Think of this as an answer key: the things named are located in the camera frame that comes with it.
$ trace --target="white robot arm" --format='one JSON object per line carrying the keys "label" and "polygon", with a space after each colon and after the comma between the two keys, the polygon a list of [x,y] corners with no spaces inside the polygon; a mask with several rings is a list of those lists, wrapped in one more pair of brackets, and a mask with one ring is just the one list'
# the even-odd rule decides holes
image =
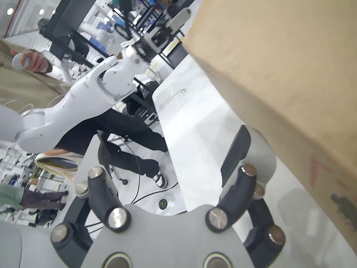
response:
{"label": "white robot arm", "polygon": [[[150,32],[150,41],[142,37],[133,45],[126,46],[122,50],[123,59],[118,60],[115,56],[106,58],[77,79],[55,106],[31,109],[21,116],[0,106],[1,116],[6,120],[0,125],[0,139],[17,142],[27,152],[45,152],[54,148],[63,135],[81,121],[104,113],[130,95],[135,90],[134,76],[146,72],[158,48],[171,41],[173,34],[189,18],[187,8],[180,10],[172,5],[167,9],[171,13],[171,16],[166,13],[168,22],[161,22],[160,27]],[[184,19],[182,15],[177,15],[182,11],[187,13]],[[176,15],[180,21],[170,23]]]}
{"label": "white robot arm", "polygon": [[97,29],[89,23],[82,23],[78,28],[79,33],[86,33],[96,39],[102,46],[106,46],[109,40],[109,33],[102,29]]}

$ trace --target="black and white sneaker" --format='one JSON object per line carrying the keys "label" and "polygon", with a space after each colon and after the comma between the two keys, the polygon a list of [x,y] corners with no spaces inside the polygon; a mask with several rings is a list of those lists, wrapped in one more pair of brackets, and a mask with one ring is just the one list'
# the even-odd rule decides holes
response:
{"label": "black and white sneaker", "polygon": [[165,189],[167,187],[167,178],[161,170],[158,170],[158,173],[153,177],[153,180],[161,189]]}

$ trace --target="black cable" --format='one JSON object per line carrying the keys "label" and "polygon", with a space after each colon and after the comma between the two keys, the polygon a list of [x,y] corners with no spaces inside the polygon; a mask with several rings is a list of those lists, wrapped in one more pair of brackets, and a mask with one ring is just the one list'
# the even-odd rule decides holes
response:
{"label": "black cable", "polygon": [[132,203],[134,202],[134,200],[135,200],[135,199],[138,197],[138,195],[139,195],[139,190],[140,190],[140,176],[141,176],[140,165],[139,165],[138,157],[135,155],[135,152],[131,149],[131,147],[130,147],[129,145],[126,144],[124,138],[121,137],[121,140],[122,140],[122,142],[129,148],[129,150],[131,151],[131,153],[134,155],[135,161],[136,161],[136,163],[137,163],[137,165],[138,165],[138,170],[139,170],[138,190],[136,191],[136,195],[135,195],[134,199],[133,199],[132,202],[130,203],[130,204],[132,204]]}
{"label": "black cable", "polygon": [[94,231],[91,231],[91,232],[89,232],[89,234],[91,234],[91,233],[93,233],[93,232],[96,232],[96,231],[102,229],[103,227],[104,227],[104,226],[102,226],[102,227],[100,227],[100,228],[98,228],[98,229],[96,229],[96,230],[94,230]]}
{"label": "black cable", "polygon": [[126,35],[128,36],[129,40],[132,39],[132,35],[131,35],[131,32],[130,32],[130,28],[129,28],[129,25],[130,25],[130,22],[129,22],[129,13],[127,11],[123,11],[123,14],[124,14],[124,22],[125,22],[125,31],[126,31]]}
{"label": "black cable", "polygon": [[87,228],[87,227],[92,227],[92,226],[98,225],[98,224],[100,224],[100,223],[102,223],[102,222],[99,221],[98,223],[90,224],[90,225],[87,225],[87,226],[84,226],[84,227],[85,227],[85,228]]}
{"label": "black cable", "polygon": [[136,204],[137,202],[141,201],[142,199],[147,198],[148,196],[151,196],[151,195],[153,195],[153,194],[161,193],[161,192],[165,192],[165,191],[168,191],[168,190],[170,190],[170,189],[173,189],[177,184],[178,184],[178,182],[177,182],[174,186],[172,186],[171,188],[168,188],[168,189],[165,189],[165,190],[161,190],[161,191],[157,191],[157,192],[153,192],[153,193],[147,194],[147,195],[143,196],[142,198],[139,198],[137,201],[135,201],[135,202],[133,202],[133,203],[131,203],[131,204]]}

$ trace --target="floor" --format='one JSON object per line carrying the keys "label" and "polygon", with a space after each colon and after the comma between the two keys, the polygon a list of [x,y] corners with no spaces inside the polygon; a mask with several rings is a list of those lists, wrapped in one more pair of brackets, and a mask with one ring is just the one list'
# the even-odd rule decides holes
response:
{"label": "floor", "polygon": [[[153,129],[153,131],[162,134],[158,122],[153,124],[151,128]],[[130,204],[133,201],[137,201],[138,199],[148,194],[154,193],[138,201],[136,205],[147,212],[158,214],[161,216],[172,216],[186,211],[186,206],[181,194],[180,186],[178,184],[175,186],[175,184],[177,183],[177,178],[170,159],[170,155],[168,153],[164,154],[160,151],[152,151],[133,142],[129,143],[128,145],[122,145],[121,148],[123,151],[129,153],[131,153],[131,150],[133,150],[137,156],[143,159],[154,159],[158,161],[160,165],[160,169],[168,178],[168,186],[165,189],[165,191],[162,192],[162,190],[155,184],[155,182],[152,179],[147,178],[146,176],[140,176],[140,186],[139,186],[139,175],[130,171],[116,168],[115,171],[117,171],[120,178],[128,180],[128,184],[123,185],[123,183],[117,179],[116,175],[114,174],[112,175],[114,184],[119,192],[118,193],[119,199],[123,205]],[[68,205],[62,212],[59,212],[57,218],[55,219],[55,221],[53,222],[50,228],[55,227],[57,224],[63,221],[66,210],[68,209],[70,203],[75,198],[74,186],[72,184],[69,184],[68,189],[70,193],[68,197],[64,198],[63,200],[63,202],[67,202]],[[162,198],[165,198],[168,202],[168,207],[165,210],[160,210],[160,208],[158,207],[158,202]],[[100,220],[95,216],[95,214],[91,212],[87,218],[86,225],[91,225],[99,221]],[[102,226],[103,224],[98,224],[92,227],[88,227],[89,232],[94,231],[91,234],[93,239],[96,238],[100,232],[96,230]]]}

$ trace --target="white cable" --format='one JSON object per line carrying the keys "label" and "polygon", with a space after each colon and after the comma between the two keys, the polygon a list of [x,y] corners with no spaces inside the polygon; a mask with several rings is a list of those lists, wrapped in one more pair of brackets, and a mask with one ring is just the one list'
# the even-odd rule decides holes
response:
{"label": "white cable", "polygon": [[17,101],[17,99],[15,99],[15,98],[0,98],[0,100],[4,100],[4,99],[9,99],[9,101],[6,102],[6,103],[4,104],[4,106],[6,106],[6,105],[9,104],[9,103],[12,103],[12,102],[16,102],[16,101]]}
{"label": "white cable", "polygon": [[65,94],[58,95],[58,96],[56,96],[55,98],[53,98],[53,99],[50,101],[50,103],[47,105],[46,108],[48,108],[54,100],[56,100],[56,99],[59,98],[59,97],[63,97],[64,95],[65,95]]}
{"label": "white cable", "polygon": [[29,111],[28,113],[25,113],[25,114],[22,115],[22,116],[26,116],[26,115],[30,114],[30,113],[33,111],[33,104],[32,104],[32,103],[29,103],[29,104],[25,105],[22,109],[20,109],[20,110],[18,111],[18,113],[21,115],[20,111],[22,111],[22,110],[23,110],[25,107],[27,107],[27,106],[31,106],[31,109],[30,109],[30,111]]}

